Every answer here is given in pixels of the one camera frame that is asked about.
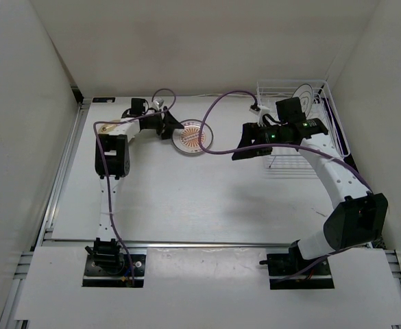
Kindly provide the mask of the cream plate with orange pattern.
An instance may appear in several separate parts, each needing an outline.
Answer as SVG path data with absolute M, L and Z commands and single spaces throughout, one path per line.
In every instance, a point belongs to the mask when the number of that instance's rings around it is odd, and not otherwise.
M 180 122 L 182 129 L 176 129 L 171 136 L 171 143 L 175 149 L 186 156 L 197 156 L 203 153 L 199 146 L 199 129 L 201 121 L 197 119 L 186 119 Z M 212 145 L 214 134 L 206 123 L 201 133 L 201 141 L 204 148 L 209 149 Z

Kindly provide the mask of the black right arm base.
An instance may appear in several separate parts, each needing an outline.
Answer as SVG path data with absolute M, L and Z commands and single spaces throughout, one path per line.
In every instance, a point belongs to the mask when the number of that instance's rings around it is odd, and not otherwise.
M 279 290 L 334 289 L 328 258 L 303 260 L 290 254 L 267 254 L 259 261 L 269 274 L 269 288 Z

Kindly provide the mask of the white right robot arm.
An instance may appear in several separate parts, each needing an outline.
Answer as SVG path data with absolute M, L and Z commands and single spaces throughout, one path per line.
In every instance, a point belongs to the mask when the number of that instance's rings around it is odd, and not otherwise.
M 254 103 L 250 109 L 258 115 L 258 123 L 243 124 L 232 159 L 267 156 L 274 144 L 290 145 L 312 167 L 332 202 L 333 212 L 322 228 L 290 247 L 291 270 L 306 273 L 317 258 L 378 239 L 387 214 L 387 198 L 372 193 L 340 158 L 324 122 L 308 118 L 297 97 L 276 103 L 276 119 L 265 106 Z

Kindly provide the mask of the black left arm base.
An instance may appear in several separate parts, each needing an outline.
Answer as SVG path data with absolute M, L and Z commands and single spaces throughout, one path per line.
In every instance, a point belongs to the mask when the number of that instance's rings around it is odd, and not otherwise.
M 129 268 L 127 256 L 122 256 L 120 263 L 114 267 L 101 266 L 91 255 L 87 255 L 82 278 L 83 287 L 99 288 L 143 288 L 147 256 L 145 254 L 132 254 L 134 279 Z

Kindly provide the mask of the small cream printed plate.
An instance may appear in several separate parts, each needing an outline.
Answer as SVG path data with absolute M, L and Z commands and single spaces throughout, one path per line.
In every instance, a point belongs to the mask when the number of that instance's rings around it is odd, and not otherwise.
M 112 120 L 109 123 L 104 123 L 97 131 L 99 134 L 108 134 L 115 130 L 119 126 L 120 122 L 120 120 Z

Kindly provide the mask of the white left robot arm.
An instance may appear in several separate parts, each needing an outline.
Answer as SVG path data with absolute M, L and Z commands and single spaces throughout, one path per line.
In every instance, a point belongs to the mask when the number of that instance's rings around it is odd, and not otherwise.
M 170 113 L 169 106 L 157 96 L 151 101 L 131 99 L 130 108 L 120 119 L 93 123 L 95 134 L 95 171 L 100 181 L 101 206 L 97 238 L 88 255 L 109 274 L 116 275 L 130 270 L 134 262 L 116 227 L 114 206 L 119 189 L 130 172 L 130 142 L 143 130 L 152 130 L 161 139 L 168 139 L 183 125 Z

